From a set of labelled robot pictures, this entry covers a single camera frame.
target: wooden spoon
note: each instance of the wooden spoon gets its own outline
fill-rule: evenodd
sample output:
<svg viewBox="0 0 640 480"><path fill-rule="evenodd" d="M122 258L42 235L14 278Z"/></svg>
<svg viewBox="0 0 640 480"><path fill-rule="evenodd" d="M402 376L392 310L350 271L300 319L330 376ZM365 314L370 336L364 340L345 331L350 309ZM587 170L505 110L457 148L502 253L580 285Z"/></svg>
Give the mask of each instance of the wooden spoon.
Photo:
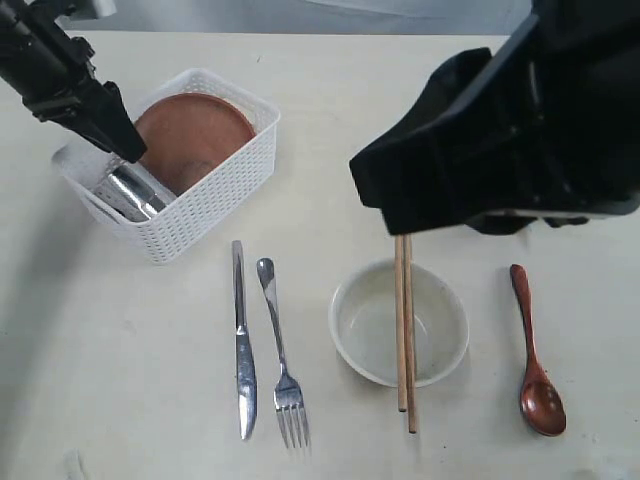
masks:
<svg viewBox="0 0 640 480"><path fill-rule="evenodd" d="M511 282L516 293L527 342L527 369L520 391L520 409L527 423L536 432L555 437L567 427L562 400L540 366L536 356L531 321L531 291L527 273L520 265L511 265Z"/></svg>

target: white table surface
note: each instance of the white table surface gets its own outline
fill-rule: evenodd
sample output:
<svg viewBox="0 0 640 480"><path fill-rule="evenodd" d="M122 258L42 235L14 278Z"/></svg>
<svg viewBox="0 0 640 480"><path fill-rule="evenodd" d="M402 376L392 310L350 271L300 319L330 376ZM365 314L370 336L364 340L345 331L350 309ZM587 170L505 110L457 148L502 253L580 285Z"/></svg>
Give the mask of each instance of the white table surface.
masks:
<svg viewBox="0 0 640 480"><path fill-rule="evenodd" d="M68 138L0 85L0 479L640 478L640 213L504 238L415 236L416 262L462 299L471 343L418 392L419 436L394 390L353 373L327 328L336 286L389 257L348 160L406 112L450 55L503 39L98 33L98 75L133 102L203 66L282 110L275 175L174 263L154 267L83 210L49 164ZM259 416L241 443L230 242L242 239ZM275 259L284 339L313 449L287 452L278 366L253 264ZM521 321L507 267L533 286L540 359L568 413L556 439L518 411Z"/></svg>

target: bowl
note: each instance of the bowl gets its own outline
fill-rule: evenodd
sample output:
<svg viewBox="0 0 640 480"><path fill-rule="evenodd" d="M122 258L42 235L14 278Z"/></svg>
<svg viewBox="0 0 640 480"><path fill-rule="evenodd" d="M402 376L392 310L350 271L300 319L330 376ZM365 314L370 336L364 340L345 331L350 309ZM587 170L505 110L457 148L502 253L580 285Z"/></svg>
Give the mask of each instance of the bowl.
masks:
<svg viewBox="0 0 640 480"><path fill-rule="evenodd" d="M449 375L469 345L469 324L453 290L412 264L416 386ZM342 358L360 375L397 386L394 261L384 260L342 283L329 307L329 330Z"/></svg>

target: brown plate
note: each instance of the brown plate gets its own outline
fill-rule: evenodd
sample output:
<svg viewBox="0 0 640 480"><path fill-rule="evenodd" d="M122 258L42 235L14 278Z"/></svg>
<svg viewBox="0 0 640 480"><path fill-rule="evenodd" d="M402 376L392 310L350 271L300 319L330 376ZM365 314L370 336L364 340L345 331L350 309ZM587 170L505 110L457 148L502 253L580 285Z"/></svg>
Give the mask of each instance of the brown plate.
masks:
<svg viewBox="0 0 640 480"><path fill-rule="evenodd" d="M237 108L201 93L160 100L135 125L148 148L140 163L176 195L187 191L256 135Z"/></svg>

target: knife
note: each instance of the knife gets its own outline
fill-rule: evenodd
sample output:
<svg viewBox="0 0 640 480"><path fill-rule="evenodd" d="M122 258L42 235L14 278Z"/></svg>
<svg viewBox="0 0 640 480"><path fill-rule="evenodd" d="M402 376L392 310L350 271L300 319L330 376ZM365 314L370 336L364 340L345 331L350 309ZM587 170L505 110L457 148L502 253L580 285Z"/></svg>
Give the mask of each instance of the knife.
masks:
<svg viewBox="0 0 640 480"><path fill-rule="evenodd" d="M233 293L236 305L236 382L240 438L248 440L258 415L258 384L245 314L242 243L239 240L234 240L231 244L231 250L233 254Z"/></svg>

